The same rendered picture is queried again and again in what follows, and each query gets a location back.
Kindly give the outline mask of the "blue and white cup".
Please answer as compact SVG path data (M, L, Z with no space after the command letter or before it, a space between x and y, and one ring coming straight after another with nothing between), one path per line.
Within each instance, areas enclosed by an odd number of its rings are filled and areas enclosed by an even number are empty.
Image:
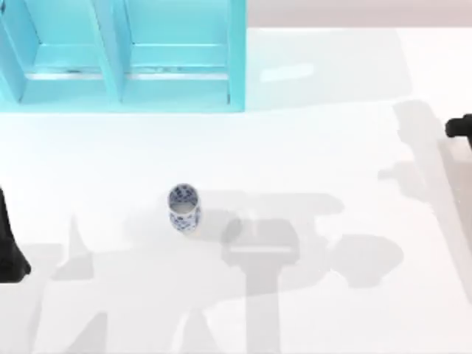
M175 185L168 194L167 204L172 226L182 233L194 232L201 219L201 205L197 189L191 184Z

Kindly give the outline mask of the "light blue rack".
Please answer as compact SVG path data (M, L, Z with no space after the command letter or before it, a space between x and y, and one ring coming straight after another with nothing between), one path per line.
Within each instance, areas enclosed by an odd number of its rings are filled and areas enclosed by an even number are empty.
M0 112L246 107L247 0L0 0Z

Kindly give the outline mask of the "black right gripper tip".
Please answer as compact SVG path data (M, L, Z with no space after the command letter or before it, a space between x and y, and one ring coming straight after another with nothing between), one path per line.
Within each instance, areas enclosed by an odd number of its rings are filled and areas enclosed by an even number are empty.
M472 114L449 119L445 124L445 135L448 138L465 137L472 150Z

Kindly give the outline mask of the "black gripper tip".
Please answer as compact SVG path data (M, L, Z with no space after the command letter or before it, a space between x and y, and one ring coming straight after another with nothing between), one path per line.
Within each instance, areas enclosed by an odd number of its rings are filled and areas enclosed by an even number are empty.
M472 114L449 119L445 124L445 135L448 138L465 137L472 150Z
M4 192L0 188L0 283L19 283L31 270L13 236Z

